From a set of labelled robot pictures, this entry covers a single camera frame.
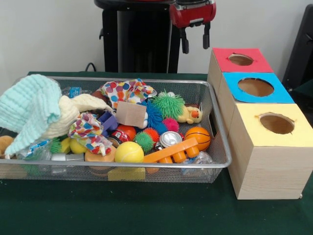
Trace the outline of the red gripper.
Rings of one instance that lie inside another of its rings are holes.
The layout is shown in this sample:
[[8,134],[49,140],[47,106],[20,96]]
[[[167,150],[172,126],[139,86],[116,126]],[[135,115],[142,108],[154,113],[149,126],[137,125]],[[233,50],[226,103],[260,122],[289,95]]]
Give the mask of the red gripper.
[[180,28],[182,52],[189,53],[189,41],[186,36],[186,27],[204,24],[202,45],[204,49],[210,47],[210,22],[216,15],[215,1],[179,2],[170,5],[170,18],[172,24]]

